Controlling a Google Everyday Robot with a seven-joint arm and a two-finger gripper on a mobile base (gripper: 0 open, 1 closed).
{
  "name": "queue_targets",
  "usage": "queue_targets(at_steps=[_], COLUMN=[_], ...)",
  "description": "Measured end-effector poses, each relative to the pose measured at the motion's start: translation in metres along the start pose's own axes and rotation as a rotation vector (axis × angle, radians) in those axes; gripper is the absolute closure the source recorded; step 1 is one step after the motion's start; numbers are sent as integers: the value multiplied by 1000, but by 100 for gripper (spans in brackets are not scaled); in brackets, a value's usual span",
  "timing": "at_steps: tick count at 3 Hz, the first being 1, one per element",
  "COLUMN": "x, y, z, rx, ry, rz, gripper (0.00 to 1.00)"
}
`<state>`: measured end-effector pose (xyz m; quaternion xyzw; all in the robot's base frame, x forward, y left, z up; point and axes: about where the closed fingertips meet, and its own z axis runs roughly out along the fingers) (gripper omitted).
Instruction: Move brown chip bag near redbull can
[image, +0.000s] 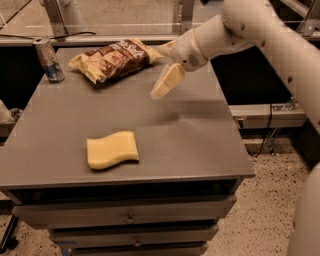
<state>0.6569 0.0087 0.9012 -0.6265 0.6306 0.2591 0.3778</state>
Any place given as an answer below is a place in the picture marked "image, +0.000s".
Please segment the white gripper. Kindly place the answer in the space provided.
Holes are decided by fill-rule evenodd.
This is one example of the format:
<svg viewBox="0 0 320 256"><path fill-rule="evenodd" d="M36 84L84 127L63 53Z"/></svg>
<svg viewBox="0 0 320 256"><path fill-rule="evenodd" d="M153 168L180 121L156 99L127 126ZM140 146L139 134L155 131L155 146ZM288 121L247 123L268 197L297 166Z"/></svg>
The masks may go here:
<svg viewBox="0 0 320 256"><path fill-rule="evenodd" d="M184 79L186 71L193 72L198 70L208 62L208 59L199 48L193 29L182 34L176 40L157 46L156 50L161 55L172 58L176 63L164 66L159 79L151 91L151 98L153 100L161 99L168 94Z"/></svg>

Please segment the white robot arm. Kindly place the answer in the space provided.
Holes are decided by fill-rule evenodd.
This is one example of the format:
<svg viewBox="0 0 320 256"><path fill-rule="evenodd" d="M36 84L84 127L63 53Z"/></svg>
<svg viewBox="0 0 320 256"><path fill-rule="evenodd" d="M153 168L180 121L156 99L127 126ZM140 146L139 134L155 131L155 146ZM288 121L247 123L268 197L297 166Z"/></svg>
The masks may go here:
<svg viewBox="0 0 320 256"><path fill-rule="evenodd" d="M151 92L160 99L184 74L217 56L256 46L320 133L320 51L287 27L269 0L224 0L223 13L158 48L173 60ZM287 256L320 256L320 164L297 202Z"/></svg>

